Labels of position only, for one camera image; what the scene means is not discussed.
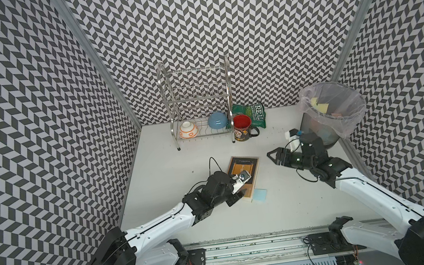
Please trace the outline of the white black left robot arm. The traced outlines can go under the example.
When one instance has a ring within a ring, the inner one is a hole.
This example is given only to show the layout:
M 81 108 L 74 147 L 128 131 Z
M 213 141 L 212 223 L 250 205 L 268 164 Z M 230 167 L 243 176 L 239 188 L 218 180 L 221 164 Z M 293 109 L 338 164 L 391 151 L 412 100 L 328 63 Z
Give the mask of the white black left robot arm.
M 244 197 L 251 175 L 214 172 L 194 185 L 173 209 L 126 231 L 115 227 L 103 238 L 89 265 L 188 265 L 189 253 L 174 235 L 210 217 L 218 205 Z

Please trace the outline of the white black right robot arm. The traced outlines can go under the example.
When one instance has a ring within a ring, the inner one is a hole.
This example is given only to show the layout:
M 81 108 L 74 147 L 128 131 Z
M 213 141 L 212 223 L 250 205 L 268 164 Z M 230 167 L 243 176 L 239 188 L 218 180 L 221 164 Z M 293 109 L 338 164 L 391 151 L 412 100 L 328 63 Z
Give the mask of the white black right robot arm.
M 267 154 L 276 165 L 308 170 L 326 183 L 365 204 L 390 223 L 391 228 L 337 217 L 329 225 L 330 249 L 365 246 L 394 256 L 405 265 L 424 265 L 424 206 L 396 195 L 363 175 L 351 163 L 330 157 L 315 133 L 291 134 L 290 149 L 278 147 Z

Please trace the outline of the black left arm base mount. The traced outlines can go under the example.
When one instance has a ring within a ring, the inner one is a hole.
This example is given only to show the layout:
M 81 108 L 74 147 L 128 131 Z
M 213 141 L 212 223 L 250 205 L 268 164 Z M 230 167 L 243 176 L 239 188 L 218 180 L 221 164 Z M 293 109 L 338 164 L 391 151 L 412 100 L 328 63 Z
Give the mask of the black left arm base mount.
M 164 264 L 161 261 L 161 265 L 206 265 L 206 249 L 187 250 L 177 239 L 167 241 L 162 249 L 162 254 L 168 254 L 170 256 L 169 261 L 174 264 L 169 264 L 168 262 Z

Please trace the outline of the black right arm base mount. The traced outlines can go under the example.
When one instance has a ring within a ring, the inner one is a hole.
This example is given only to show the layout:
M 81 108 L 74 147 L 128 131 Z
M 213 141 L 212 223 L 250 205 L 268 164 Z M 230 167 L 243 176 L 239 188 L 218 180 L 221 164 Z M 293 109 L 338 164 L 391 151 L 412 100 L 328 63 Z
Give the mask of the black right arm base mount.
M 329 232 L 309 234 L 303 238 L 303 242 L 307 246 L 311 246 L 311 250 L 315 256 L 352 252 L 355 251 L 356 247 L 359 251 L 367 249 L 367 247 L 363 245 L 354 246 L 349 244 L 342 236 L 340 236 L 339 240 L 333 240 Z

